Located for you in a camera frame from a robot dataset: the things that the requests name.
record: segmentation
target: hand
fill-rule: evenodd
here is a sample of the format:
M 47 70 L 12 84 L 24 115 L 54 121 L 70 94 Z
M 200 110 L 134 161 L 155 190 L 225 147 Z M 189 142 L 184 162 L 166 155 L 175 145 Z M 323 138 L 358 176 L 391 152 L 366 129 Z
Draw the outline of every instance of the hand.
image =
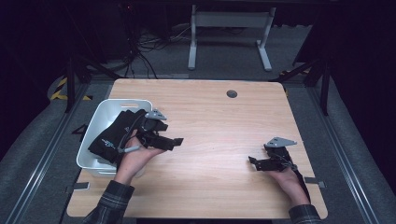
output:
M 300 185 L 297 175 L 289 167 L 282 172 L 266 171 L 265 173 L 275 179 L 283 191 L 289 195 L 292 206 L 310 204 L 303 188 Z
M 135 136 L 137 130 L 134 130 L 131 136 Z M 125 153 L 119 170 L 117 171 L 114 180 L 123 184 L 130 185 L 132 178 L 140 171 L 151 158 L 155 157 L 164 152 L 162 149 L 158 148 L 145 148 L 140 144 L 140 141 L 133 137 L 125 145 L 125 147 L 140 146 L 138 150 Z

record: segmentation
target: white plastic bin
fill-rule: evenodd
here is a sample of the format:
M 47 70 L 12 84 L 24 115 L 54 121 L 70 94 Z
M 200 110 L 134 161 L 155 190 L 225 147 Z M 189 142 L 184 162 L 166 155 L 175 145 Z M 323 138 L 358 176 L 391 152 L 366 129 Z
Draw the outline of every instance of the white plastic bin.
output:
M 114 122 L 121 111 L 131 110 L 136 112 L 139 109 L 149 112 L 152 110 L 152 104 L 150 101 L 137 99 L 108 99 L 100 103 L 92 116 L 79 148 L 77 155 L 78 166 L 94 176 L 113 177 L 116 173 L 116 167 L 91 153 L 88 147 L 104 129 Z

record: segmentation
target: plaid sleeve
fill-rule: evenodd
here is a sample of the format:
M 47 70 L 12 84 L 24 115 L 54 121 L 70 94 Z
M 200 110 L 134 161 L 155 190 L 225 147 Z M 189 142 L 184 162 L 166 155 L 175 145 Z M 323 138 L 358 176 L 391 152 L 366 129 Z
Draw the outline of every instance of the plaid sleeve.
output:
M 322 223 L 317 209 L 312 204 L 294 206 L 289 210 L 289 215 L 293 224 Z
M 121 223 L 133 193 L 134 187 L 111 180 L 99 203 L 84 218 L 83 223 Z

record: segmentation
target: metal clip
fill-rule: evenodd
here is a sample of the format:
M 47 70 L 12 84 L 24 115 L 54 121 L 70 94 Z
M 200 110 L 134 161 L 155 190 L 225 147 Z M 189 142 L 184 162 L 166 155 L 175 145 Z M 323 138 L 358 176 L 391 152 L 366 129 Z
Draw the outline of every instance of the metal clip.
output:
M 145 117 L 147 119 L 161 119 L 161 120 L 166 120 L 166 116 L 163 115 L 158 109 L 153 109 L 152 111 L 149 111 Z
M 296 145 L 296 141 L 291 141 L 286 138 L 281 138 L 281 137 L 275 137 L 271 141 L 269 141 L 267 144 L 264 144 L 265 147 L 286 147 L 286 146 L 291 146 L 291 145 Z

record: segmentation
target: table top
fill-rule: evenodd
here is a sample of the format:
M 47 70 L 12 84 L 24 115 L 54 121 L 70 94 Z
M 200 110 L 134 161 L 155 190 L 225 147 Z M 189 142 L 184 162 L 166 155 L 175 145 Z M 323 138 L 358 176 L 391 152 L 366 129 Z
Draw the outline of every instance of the table top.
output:
M 231 98 L 227 91 L 236 91 Z M 162 136 L 184 138 L 180 147 L 153 158 L 134 178 L 127 217 L 288 218 L 290 200 L 248 156 L 268 159 L 263 144 L 279 136 L 303 176 L 315 177 L 283 87 L 273 82 L 119 79 L 110 99 L 144 99 L 167 120 Z M 67 208 L 85 217 L 110 178 L 82 171 Z M 327 216 L 318 185 L 307 184 L 320 217 Z

